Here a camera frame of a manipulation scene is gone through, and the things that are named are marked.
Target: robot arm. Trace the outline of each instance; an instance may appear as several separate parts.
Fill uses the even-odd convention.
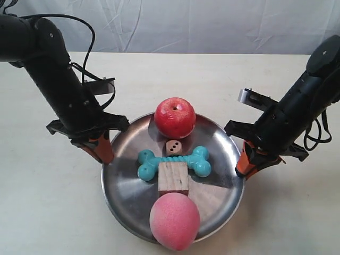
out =
[[[239,101],[264,111],[253,123],[229,121],[225,126],[227,135],[244,140],[241,157],[236,166],[240,177],[250,178],[258,171],[282,162],[280,156],[293,156],[301,162],[308,157],[320,142],[330,142],[326,108],[340,99],[340,37],[325,40],[310,56],[306,70],[286,95],[276,102],[269,97],[242,90]],[[322,123],[329,138],[321,140],[321,125],[317,117],[322,115]],[[312,123],[319,128],[317,139],[308,135]],[[294,141],[306,131],[304,146]],[[307,138],[316,142],[307,146]]]
[[[48,19],[0,15],[0,61],[25,68],[58,120],[47,125],[71,139],[100,163],[108,164],[114,155],[109,130],[125,131],[125,116],[105,113],[94,88],[112,85],[114,78],[81,83],[75,75],[64,40]]]

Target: table surface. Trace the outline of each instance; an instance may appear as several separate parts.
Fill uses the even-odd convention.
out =
[[[70,55],[82,64],[84,53]],[[179,96],[224,127],[229,120],[253,123],[261,114],[237,102],[241,89],[280,100],[308,57],[91,53],[87,69],[116,77],[107,112],[132,121]],[[117,222],[102,193],[101,165],[67,137],[49,134],[46,125],[56,115],[24,69],[0,67],[0,254],[172,254]],[[331,143],[320,144],[303,163],[285,157],[286,165],[250,178],[233,218],[182,253],[338,254],[339,108],[327,111]]]

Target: apple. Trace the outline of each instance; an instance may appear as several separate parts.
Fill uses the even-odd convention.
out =
[[[157,106],[154,120],[163,136],[179,140],[187,137],[193,131],[196,113],[192,105],[185,99],[171,97]]]

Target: pink foam ball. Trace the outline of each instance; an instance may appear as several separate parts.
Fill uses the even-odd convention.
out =
[[[195,240],[200,216],[186,195],[172,192],[161,196],[150,212],[150,228],[155,239],[171,250],[181,251]]]

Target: rubber bone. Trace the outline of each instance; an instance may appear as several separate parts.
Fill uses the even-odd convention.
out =
[[[186,162],[189,169],[194,170],[199,177],[207,177],[211,173],[211,164],[207,161],[209,151],[204,146],[194,148],[191,155],[177,157],[155,157],[151,150],[142,150],[138,154],[138,161],[141,166],[138,168],[138,177],[144,181],[152,180],[160,162]]]

